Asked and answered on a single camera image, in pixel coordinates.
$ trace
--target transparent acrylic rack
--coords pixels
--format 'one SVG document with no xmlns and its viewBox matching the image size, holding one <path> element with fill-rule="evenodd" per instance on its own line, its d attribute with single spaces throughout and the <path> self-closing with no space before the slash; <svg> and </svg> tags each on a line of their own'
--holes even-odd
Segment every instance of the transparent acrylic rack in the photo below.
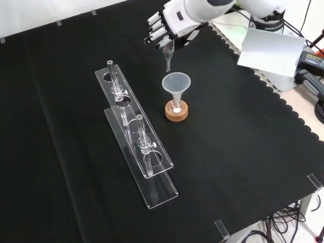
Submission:
<svg viewBox="0 0 324 243">
<path fill-rule="evenodd" d="M 149 209 L 178 196 L 166 170 L 173 167 L 118 65 L 96 71 L 111 108 L 106 117 Z"/>
</svg>

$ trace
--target robotic arm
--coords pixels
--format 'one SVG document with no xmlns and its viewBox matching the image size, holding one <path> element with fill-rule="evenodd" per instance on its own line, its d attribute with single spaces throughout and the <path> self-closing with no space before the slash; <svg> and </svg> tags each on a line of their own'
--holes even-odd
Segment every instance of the robotic arm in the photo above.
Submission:
<svg viewBox="0 0 324 243">
<path fill-rule="evenodd" d="M 171 0 L 162 11 L 147 20 L 149 37 L 144 42 L 156 43 L 155 47 L 159 49 L 190 33 L 197 35 L 194 30 L 226 13 L 234 3 L 235 0 Z M 277 23 L 283 17 L 286 5 L 283 0 L 239 0 L 238 3 L 260 25 Z"/>
</svg>

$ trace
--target black tablecloth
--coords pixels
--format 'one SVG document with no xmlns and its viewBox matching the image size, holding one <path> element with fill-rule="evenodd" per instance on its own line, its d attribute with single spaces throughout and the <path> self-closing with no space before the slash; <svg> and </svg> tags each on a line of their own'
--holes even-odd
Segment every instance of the black tablecloth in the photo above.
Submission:
<svg viewBox="0 0 324 243">
<path fill-rule="evenodd" d="M 210 27 L 175 53 L 189 116 L 165 118 L 162 53 L 143 43 L 164 1 L 129 0 L 0 45 L 1 242 L 217 242 L 315 191 L 323 143 Z M 122 69 L 174 163 L 179 197 L 144 205 L 95 71 Z"/>
</svg>

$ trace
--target wooden base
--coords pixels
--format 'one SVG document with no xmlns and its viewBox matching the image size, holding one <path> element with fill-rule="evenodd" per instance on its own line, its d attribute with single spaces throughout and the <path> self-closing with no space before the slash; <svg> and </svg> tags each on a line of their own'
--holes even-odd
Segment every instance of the wooden base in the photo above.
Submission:
<svg viewBox="0 0 324 243">
<path fill-rule="evenodd" d="M 181 111 L 180 113 L 174 113 L 171 112 L 169 107 L 171 104 L 172 100 L 170 100 L 167 104 L 166 104 L 166 116 L 169 120 L 173 121 L 173 122 L 181 122 L 183 120 L 185 120 L 188 116 L 188 105 L 186 102 L 184 102 L 183 100 L 181 100 L 181 102 L 183 103 L 183 111 Z"/>
</svg>

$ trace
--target white paper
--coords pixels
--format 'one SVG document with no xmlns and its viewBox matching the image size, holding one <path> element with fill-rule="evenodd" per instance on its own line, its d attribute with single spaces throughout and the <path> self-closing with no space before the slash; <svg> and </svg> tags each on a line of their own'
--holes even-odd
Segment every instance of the white paper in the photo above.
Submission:
<svg viewBox="0 0 324 243">
<path fill-rule="evenodd" d="M 294 77 L 305 39 L 249 28 L 238 65 Z"/>
</svg>

